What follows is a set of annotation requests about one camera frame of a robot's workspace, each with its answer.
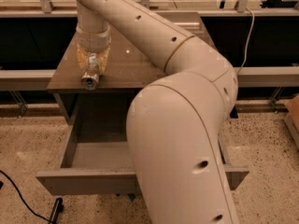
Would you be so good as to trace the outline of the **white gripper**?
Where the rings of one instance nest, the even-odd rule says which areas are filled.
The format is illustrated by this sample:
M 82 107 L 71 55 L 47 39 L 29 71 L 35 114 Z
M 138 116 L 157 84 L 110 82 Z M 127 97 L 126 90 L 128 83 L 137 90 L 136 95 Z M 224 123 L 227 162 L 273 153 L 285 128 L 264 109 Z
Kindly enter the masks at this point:
M 98 53 L 99 75 L 105 73 L 111 44 L 110 26 L 104 32 L 92 33 L 76 27 L 75 37 L 77 41 L 78 65 L 82 71 L 87 67 L 89 52 Z

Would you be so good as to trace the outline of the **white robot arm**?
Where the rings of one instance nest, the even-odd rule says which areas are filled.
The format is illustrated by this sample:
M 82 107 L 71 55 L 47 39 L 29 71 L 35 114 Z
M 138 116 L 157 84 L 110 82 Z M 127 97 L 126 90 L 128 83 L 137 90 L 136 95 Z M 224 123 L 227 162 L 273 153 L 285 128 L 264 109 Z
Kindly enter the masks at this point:
M 219 129 L 236 101 L 232 65 L 205 41 L 132 0 L 77 0 L 165 76 L 132 101 L 126 132 L 152 224 L 239 224 Z

